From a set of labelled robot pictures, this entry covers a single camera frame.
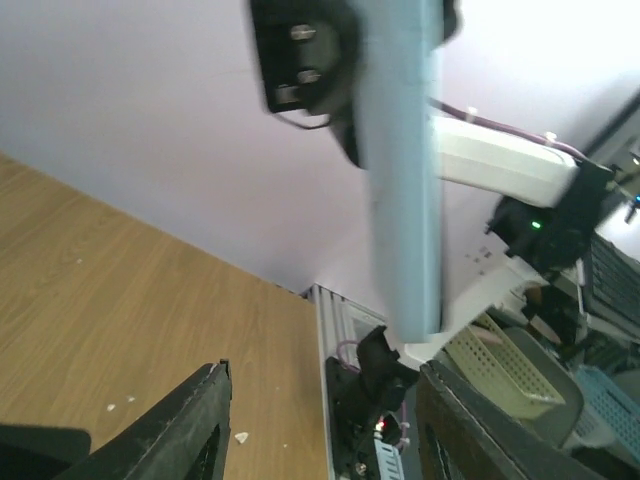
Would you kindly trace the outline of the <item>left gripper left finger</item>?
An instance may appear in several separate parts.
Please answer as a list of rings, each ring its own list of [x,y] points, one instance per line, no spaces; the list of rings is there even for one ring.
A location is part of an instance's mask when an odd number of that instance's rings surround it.
[[[118,436],[60,479],[224,477],[230,432],[230,363],[204,364]]]

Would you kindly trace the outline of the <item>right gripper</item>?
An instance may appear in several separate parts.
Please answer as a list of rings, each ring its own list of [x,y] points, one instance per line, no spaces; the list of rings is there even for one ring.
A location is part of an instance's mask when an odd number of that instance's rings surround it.
[[[268,111],[301,130],[352,130],[360,59],[360,19],[352,3],[248,6]]]

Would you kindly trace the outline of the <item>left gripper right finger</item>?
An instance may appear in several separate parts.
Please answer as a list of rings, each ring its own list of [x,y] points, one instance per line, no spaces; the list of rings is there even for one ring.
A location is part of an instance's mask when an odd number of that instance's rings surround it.
[[[465,479],[599,479],[530,434],[438,361],[420,367],[416,429],[424,479],[445,479],[442,459]]]

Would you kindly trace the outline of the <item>light blue cased phone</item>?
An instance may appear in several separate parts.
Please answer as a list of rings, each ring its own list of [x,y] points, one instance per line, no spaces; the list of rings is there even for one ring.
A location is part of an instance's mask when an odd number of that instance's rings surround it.
[[[375,280],[402,343],[442,329],[440,162],[429,100],[442,38],[438,1],[358,1],[354,116],[368,172]]]

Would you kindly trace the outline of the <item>black phone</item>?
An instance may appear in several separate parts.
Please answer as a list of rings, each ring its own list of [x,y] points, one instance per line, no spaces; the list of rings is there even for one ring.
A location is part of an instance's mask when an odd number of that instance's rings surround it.
[[[53,479],[86,458],[88,431],[37,425],[1,425],[1,478]]]

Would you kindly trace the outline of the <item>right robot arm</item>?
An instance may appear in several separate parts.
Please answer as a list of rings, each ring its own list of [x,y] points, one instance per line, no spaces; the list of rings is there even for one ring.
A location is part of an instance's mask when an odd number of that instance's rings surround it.
[[[368,180],[382,332],[414,372],[510,289],[573,265],[612,172],[437,102],[451,1],[253,1],[268,111],[320,119]]]

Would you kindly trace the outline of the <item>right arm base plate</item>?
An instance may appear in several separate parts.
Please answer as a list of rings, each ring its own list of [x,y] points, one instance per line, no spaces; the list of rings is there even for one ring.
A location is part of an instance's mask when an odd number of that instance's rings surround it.
[[[409,445],[405,396],[418,372],[404,365],[380,400],[370,399],[359,372],[335,357],[325,361],[328,441],[337,479],[402,479]]]

